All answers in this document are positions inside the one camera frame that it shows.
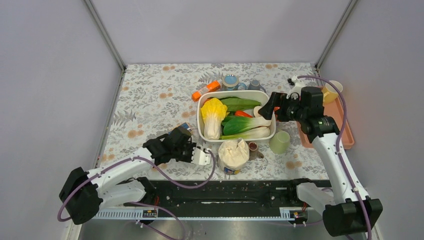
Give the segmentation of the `small brown mug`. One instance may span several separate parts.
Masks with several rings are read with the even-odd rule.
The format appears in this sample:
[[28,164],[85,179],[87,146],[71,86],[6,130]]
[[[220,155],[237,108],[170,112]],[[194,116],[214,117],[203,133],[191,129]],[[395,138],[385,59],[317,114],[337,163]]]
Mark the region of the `small brown mug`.
[[263,159],[265,156],[259,151],[258,144],[254,141],[248,143],[249,160]]

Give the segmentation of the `light blue floral mug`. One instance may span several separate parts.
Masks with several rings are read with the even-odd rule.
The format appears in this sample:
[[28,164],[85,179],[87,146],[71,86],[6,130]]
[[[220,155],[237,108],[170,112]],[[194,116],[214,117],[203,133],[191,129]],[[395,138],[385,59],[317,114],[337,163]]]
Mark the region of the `light blue floral mug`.
[[240,82],[236,75],[227,74],[221,80],[221,89],[223,91],[243,91],[248,87],[245,83]]

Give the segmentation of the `yellow mug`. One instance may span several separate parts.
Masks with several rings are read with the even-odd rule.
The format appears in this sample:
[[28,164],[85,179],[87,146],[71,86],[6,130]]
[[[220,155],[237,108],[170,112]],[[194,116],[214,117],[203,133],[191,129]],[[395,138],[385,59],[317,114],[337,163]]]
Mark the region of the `yellow mug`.
[[330,82],[335,86],[335,88],[332,87],[329,83],[326,83],[325,86],[322,88],[324,105],[330,104],[338,98],[339,93],[336,90],[342,92],[344,89],[343,85],[340,82],[336,80],[330,80]]

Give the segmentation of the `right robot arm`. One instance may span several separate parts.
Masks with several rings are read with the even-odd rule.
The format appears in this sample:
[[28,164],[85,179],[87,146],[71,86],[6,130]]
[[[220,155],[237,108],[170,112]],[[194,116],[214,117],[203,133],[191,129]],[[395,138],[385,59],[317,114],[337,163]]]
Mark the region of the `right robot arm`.
[[287,191],[287,201],[293,206],[305,202],[320,213],[325,229],[333,237],[367,233],[372,239],[383,205],[378,198],[372,199],[360,183],[342,146],[342,131],[324,110],[321,89],[306,86],[296,98],[272,92],[258,111],[267,120],[298,122],[323,162],[331,184],[333,195],[328,195],[313,182],[299,180]]

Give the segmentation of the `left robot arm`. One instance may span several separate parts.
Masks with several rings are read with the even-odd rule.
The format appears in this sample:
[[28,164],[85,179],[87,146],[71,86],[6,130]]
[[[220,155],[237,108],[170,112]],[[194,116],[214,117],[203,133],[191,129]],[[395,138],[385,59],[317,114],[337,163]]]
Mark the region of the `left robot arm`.
[[155,192],[147,180],[131,180],[170,160],[196,163],[204,148],[192,141],[186,128],[151,138],[134,153],[103,167],[83,170],[77,167],[66,179],[60,193],[62,202],[57,213],[59,222],[80,225],[91,220],[100,210],[130,202],[152,204]]

